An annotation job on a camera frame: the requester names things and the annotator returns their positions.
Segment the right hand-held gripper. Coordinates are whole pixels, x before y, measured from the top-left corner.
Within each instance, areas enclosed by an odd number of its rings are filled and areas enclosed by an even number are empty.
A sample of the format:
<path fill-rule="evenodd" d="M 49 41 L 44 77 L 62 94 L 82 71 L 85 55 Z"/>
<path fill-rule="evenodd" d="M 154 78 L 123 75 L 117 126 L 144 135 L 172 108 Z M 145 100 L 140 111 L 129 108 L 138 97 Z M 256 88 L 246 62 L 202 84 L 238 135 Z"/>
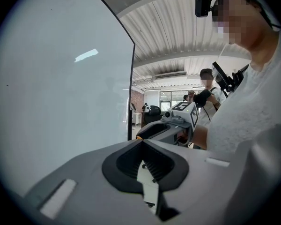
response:
<path fill-rule="evenodd" d="M 151 122 L 142 127 L 136 137 L 189 147 L 198 119 L 199 112 L 195 102 L 180 102 L 164 113 L 162 121 Z"/>

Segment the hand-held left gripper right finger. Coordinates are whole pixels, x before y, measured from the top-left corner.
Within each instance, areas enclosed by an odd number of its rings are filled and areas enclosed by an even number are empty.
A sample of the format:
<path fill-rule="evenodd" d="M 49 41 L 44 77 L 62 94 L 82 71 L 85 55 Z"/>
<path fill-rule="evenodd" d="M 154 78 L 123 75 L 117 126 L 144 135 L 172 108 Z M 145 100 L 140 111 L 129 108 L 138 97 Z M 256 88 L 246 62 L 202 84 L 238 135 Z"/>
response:
<path fill-rule="evenodd" d="M 144 225 L 241 225 L 254 215 L 252 141 L 233 154 L 143 144 L 166 171 L 158 181 L 156 213 L 147 213 Z"/>

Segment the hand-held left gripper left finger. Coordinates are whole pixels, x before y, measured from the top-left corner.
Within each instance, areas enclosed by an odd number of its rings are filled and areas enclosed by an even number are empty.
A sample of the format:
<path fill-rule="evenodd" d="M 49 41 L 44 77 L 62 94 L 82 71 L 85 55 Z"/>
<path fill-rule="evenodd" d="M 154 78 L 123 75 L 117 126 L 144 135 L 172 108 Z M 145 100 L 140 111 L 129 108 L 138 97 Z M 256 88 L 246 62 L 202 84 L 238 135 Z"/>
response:
<path fill-rule="evenodd" d="M 122 142 L 78 155 L 40 180 L 25 196 L 37 225 L 156 225 L 159 218 L 141 194 L 121 192 L 104 177 L 102 165 Z"/>

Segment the person's right forearm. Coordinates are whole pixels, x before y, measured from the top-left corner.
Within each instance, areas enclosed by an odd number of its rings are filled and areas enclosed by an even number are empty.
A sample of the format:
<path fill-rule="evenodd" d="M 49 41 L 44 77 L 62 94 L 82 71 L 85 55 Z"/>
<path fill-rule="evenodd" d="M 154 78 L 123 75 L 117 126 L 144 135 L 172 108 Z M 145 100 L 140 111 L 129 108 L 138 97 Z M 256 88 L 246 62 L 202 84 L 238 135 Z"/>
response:
<path fill-rule="evenodd" d="M 208 129 L 202 125 L 197 125 L 193 137 L 192 137 L 192 143 L 194 145 L 200 147 L 203 150 L 207 149 L 207 133 Z"/>

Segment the white table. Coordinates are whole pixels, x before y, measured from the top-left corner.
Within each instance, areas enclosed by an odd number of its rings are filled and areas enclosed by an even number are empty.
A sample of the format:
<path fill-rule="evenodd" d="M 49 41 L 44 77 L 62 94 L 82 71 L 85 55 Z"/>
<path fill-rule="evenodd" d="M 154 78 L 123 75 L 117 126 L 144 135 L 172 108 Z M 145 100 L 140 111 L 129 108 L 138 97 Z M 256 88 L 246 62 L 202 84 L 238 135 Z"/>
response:
<path fill-rule="evenodd" d="M 135 126 L 141 124 L 141 116 L 141 113 L 133 113 L 132 124 L 134 124 Z"/>

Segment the glass window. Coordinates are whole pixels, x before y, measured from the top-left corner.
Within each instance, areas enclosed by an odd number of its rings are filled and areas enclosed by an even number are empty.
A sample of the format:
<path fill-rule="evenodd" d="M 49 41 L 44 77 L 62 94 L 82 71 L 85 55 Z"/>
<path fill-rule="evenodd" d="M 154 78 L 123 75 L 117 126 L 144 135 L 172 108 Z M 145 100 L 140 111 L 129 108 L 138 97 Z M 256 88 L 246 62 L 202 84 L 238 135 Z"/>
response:
<path fill-rule="evenodd" d="M 160 108 L 161 111 L 166 111 L 172 106 L 183 102 L 184 95 L 187 94 L 187 91 L 180 90 L 180 91 L 161 91 L 160 95 Z"/>

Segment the ceiling air vent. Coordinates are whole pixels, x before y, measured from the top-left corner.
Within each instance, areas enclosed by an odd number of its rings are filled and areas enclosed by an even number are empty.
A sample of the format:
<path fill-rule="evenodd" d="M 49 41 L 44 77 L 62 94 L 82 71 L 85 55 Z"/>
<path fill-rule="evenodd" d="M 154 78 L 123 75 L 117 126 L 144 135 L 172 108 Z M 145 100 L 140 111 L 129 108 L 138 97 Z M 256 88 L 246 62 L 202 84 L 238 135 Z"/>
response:
<path fill-rule="evenodd" d="M 154 78 L 158 80 L 158 79 L 168 79 L 168 78 L 182 77 L 182 76 L 187 76 L 187 72 L 177 71 L 177 72 L 170 72 L 170 73 L 162 73 L 162 74 L 155 75 Z"/>

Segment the white whiteboard with black stand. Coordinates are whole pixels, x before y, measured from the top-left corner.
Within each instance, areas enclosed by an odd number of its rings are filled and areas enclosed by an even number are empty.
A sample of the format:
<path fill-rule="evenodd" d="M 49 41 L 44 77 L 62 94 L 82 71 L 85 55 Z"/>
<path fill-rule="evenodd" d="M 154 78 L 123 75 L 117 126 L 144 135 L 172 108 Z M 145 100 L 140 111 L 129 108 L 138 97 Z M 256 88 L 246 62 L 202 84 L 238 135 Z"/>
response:
<path fill-rule="evenodd" d="M 127 140 L 135 44 L 104 0 L 18 0 L 0 28 L 0 178 L 24 196 Z"/>

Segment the person's white shirt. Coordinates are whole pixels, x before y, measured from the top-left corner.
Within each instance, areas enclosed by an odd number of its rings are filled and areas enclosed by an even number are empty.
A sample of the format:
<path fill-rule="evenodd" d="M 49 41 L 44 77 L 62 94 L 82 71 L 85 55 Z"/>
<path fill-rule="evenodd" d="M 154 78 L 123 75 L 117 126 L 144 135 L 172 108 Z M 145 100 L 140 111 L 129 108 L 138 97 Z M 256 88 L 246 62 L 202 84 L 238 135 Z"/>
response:
<path fill-rule="evenodd" d="M 234 153 L 260 132 L 281 124 L 281 31 L 273 57 L 261 71 L 249 66 L 238 88 L 208 127 L 207 150 Z"/>

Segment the black chest mount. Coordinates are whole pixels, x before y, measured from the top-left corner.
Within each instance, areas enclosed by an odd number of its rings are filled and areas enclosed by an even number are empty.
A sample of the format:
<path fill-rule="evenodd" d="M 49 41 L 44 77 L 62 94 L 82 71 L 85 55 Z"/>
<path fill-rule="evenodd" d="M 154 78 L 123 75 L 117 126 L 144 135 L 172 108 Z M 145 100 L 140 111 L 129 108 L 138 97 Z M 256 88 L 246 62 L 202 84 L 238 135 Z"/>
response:
<path fill-rule="evenodd" d="M 215 61 L 212 63 L 212 76 L 216 83 L 220 86 L 221 91 L 224 93 L 225 97 L 228 97 L 230 92 L 237 89 L 244 78 L 244 72 L 248 68 L 247 64 L 242 69 L 238 70 L 236 73 L 232 72 L 232 77 L 227 76 L 219 64 Z"/>

